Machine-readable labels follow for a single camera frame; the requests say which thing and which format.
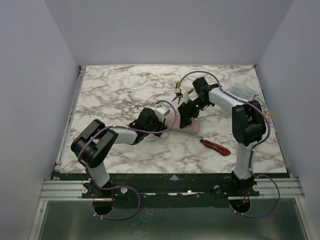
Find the pink zippered umbrella case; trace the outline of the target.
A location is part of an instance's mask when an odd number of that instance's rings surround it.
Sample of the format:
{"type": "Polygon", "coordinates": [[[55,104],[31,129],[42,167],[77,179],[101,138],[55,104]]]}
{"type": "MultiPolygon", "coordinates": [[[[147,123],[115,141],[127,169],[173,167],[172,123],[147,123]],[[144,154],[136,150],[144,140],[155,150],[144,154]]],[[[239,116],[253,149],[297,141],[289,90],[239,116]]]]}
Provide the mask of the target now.
{"type": "MultiPolygon", "coordinates": [[[[174,123],[175,115],[169,114],[165,119],[165,127],[168,129],[174,123]]],[[[200,132],[200,121],[198,119],[192,119],[191,124],[180,128],[181,117],[179,114],[176,115],[176,122],[174,126],[170,129],[171,131],[181,132],[186,134],[196,135],[200,132]]]]}

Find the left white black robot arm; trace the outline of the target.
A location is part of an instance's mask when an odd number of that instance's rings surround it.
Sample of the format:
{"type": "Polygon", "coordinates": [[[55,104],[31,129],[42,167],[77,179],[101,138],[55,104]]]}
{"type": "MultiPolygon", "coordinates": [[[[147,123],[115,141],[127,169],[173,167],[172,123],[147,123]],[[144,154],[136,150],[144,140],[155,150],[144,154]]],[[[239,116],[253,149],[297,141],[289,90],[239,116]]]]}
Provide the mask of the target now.
{"type": "Polygon", "coordinates": [[[87,174],[102,188],[110,181],[104,160],[112,146],[136,145],[149,134],[159,137],[166,129],[169,112],[169,108],[163,105],[155,109],[145,107],[136,120],[123,128],[107,128],[102,121],[95,119],[73,140],[70,149],[87,174]]]}

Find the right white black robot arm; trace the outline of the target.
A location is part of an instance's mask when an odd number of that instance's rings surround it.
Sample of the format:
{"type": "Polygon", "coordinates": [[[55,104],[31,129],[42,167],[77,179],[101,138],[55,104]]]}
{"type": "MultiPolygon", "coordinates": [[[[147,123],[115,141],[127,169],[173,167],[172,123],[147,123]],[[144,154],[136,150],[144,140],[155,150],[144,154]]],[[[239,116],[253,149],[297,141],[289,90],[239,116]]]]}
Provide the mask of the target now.
{"type": "Polygon", "coordinates": [[[231,115],[232,135],[237,142],[234,170],[231,172],[230,187],[233,191],[244,189],[253,182],[252,163],[255,147],[263,135],[270,132],[266,117],[257,100],[246,101],[222,89],[219,83],[208,84],[204,77],[192,83],[197,98],[187,99],[179,107],[181,129],[192,124],[200,111],[208,106],[219,106],[231,115]]]}

